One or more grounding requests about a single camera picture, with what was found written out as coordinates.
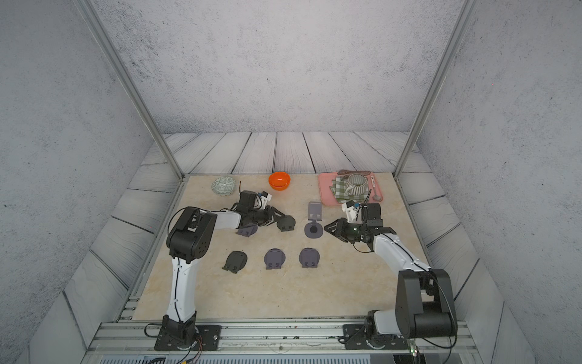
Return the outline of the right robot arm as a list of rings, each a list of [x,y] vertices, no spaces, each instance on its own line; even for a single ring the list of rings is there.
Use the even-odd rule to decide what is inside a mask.
[[[352,246],[363,243],[383,259],[397,276],[395,308],[372,310],[361,330],[365,343],[382,350],[402,337],[406,340],[449,338],[456,345],[458,323],[449,274],[430,267],[405,247],[396,231],[385,227],[377,203],[342,204],[346,216],[324,226],[324,230]]]

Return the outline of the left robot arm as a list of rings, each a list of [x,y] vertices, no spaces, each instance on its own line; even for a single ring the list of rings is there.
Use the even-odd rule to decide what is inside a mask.
[[[178,220],[169,228],[166,241],[173,267],[171,294],[155,350],[189,350],[194,346],[202,349],[196,327],[196,276],[216,230],[247,232],[273,223],[282,232],[294,230],[295,219],[270,206],[270,200],[271,195],[265,191],[257,194],[245,190],[231,208],[187,206],[177,212]]]

